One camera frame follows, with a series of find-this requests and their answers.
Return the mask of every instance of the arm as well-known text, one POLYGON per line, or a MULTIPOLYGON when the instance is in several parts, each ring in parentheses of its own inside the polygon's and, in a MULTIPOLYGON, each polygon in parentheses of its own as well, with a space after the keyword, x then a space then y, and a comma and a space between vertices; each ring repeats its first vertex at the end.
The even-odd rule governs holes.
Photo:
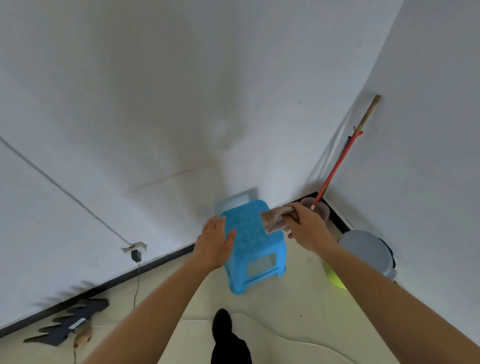
POLYGON ((480 363, 480 348, 406 290, 337 244, 322 219, 299 203, 291 204, 300 224, 284 219, 304 248, 332 267, 398 361, 480 363))
POLYGON ((232 230, 225 240, 225 217, 211 218, 193 256, 134 308, 84 364, 157 364, 200 284, 227 261, 235 235, 232 230))

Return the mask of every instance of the stool seat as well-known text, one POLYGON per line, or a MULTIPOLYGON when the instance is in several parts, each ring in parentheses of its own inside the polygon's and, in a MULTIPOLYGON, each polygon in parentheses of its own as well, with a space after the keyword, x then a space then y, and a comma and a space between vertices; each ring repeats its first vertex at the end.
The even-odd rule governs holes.
POLYGON ((285 272, 287 249, 283 232, 267 234, 260 219, 260 213, 268 209, 265 201, 254 200, 221 214, 227 218, 225 236, 230 230, 237 229, 232 255, 225 264, 229 286, 235 294, 245 293, 248 286, 273 274, 280 277, 285 272), (250 263, 273 254, 273 267, 251 277, 247 276, 247 266, 250 263))

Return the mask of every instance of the cloth rag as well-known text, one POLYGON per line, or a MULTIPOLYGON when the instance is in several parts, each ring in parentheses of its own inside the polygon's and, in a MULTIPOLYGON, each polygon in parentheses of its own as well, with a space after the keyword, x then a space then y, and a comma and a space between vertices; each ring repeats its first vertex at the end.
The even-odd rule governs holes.
MULTIPOLYGON (((306 197, 302 199, 300 203, 307 208, 311 208, 314 201, 315 199, 313 197, 306 197)), ((313 212, 320 215, 323 221, 327 221, 328 217, 330 216, 330 209, 323 202, 318 202, 313 212)), ((285 214, 292 216, 296 222, 300 223, 298 213, 291 206, 274 207, 268 211, 261 212, 260 218, 262 219, 262 224, 264 225, 265 232, 267 234, 271 234, 272 232, 282 229, 284 229, 285 231, 290 231, 287 227, 287 223, 283 220, 282 217, 282 215, 285 214)))

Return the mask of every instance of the stool leg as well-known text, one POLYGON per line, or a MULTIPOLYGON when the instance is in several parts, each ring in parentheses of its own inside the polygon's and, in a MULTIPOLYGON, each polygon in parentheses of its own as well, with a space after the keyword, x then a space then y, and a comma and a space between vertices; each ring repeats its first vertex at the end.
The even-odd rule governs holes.
POLYGON ((245 281, 247 280, 247 265, 241 260, 236 260, 233 269, 235 270, 233 287, 230 287, 230 289, 234 294, 243 294, 245 293, 245 281))
POLYGON ((277 276, 281 277, 285 273, 285 262, 287 260, 287 247, 283 247, 276 252, 275 266, 278 269, 277 276))

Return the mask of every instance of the wooden handle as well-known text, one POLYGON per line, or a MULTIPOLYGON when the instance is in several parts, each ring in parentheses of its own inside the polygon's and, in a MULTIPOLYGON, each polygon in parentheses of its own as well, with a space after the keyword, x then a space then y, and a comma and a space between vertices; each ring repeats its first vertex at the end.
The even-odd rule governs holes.
POLYGON ((363 118, 360 120, 360 123, 358 124, 357 128, 355 129, 354 135, 360 133, 361 129, 363 128, 363 125, 364 125, 365 122, 367 121, 368 117, 369 117, 370 114, 372 113, 372 111, 373 111, 373 109, 375 108, 375 106, 377 106, 378 101, 380 101, 380 98, 381 98, 381 97, 382 97, 381 95, 375 95, 375 97, 373 98, 372 103, 370 104, 370 106, 368 106, 367 112, 365 113, 365 115, 363 116, 363 118))

